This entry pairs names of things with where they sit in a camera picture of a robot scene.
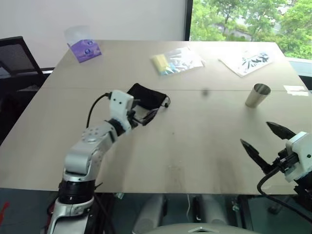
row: clear plastic bag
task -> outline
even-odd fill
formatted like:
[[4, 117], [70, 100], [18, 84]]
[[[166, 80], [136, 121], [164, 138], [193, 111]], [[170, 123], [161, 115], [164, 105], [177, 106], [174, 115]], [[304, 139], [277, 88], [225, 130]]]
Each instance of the clear plastic bag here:
[[152, 62], [160, 75], [179, 73], [203, 66], [200, 56], [191, 51], [188, 47], [182, 47], [164, 54], [155, 55], [152, 57]]

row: window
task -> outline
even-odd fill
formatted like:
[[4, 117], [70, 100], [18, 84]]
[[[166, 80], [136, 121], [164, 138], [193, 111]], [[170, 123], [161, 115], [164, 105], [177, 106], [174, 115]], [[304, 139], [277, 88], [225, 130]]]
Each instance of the window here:
[[186, 40], [272, 41], [287, 57], [312, 59], [312, 0], [188, 0], [187, 6]]

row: office chair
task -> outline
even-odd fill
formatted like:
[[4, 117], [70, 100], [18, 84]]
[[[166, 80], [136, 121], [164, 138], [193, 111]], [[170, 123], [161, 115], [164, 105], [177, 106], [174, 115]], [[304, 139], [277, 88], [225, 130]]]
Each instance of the office chair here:
[[0, 145], [45, 80], [23, 37], [0, 39]]

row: light wooden table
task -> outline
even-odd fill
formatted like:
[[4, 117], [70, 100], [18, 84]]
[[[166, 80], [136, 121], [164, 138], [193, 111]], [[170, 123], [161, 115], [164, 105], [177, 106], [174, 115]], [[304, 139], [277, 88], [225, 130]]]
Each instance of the light wooden table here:
[[[57, 190], [65, 155], [80, 139], [93, 101], [112, 89], [126, 91], [135, 82], [166, 93], [171, 105], [161, 109], [147, 126], [121, 136], [105, 155], [97, 180], [103, 182], [99, 192], [257, 194], [256, 184], [263, 173], [239, 139], [251, 143], [271, 163], [285, 142], [270, 131], [266, 121], [295, 132], [312, 129], [311, 96], [292, 96], [283, 90], [284, 84], [303, 83], [282, 56], [278, 64], [270, 64], [245, 78], [230, 72], [217, 61], [217, 55], [204, 68], [159, 77], [149, 61], [153, 54], [189, 45], [201, 48], [198, 52], [207, 60], [210, 48], [228, 49], [227, 43], [100, 44], [103, 56], [82, 64], [67, 53], [19, 118], [0, 147], [1, 187]], [[139, 50], [140, 44], [145, 46], [144, 51]], [[274, 43], [262, 44], [281, 55]], [[120, 64], [114, 50], [122, 57]], [[138, 61], [133, 62], [130, 55]], [[140, 70], [142, 62], [145, 71], [139, 73], [136, 69]], [[244, 102], [257, 82], [268, 84], [273, 91], [258, 108], [250, 109]], [[201, 91], [203, 87], [210, 90], [207, 96]], [[99, 102], [91, 125], [108, 119], [108, 110], [108, 100]], [[293, 194], [293, 186], [279, 173], [264, 185], [264, 190], [270, 194]]]

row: silver robotic arm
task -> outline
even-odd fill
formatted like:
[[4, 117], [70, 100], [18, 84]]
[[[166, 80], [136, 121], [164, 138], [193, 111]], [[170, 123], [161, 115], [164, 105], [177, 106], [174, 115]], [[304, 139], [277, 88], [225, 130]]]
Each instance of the silver robotic arm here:
[[118, 136], [129, 133], [137, 123], [129, 115], [133, 96], [119, 90], [109, 94], [111, 119], [89, 127], [65, 157], [63, 179], [55, 201], [48, 234], [61, 217], [86, 214], [94, 202], [95, 180], [105, 153]]

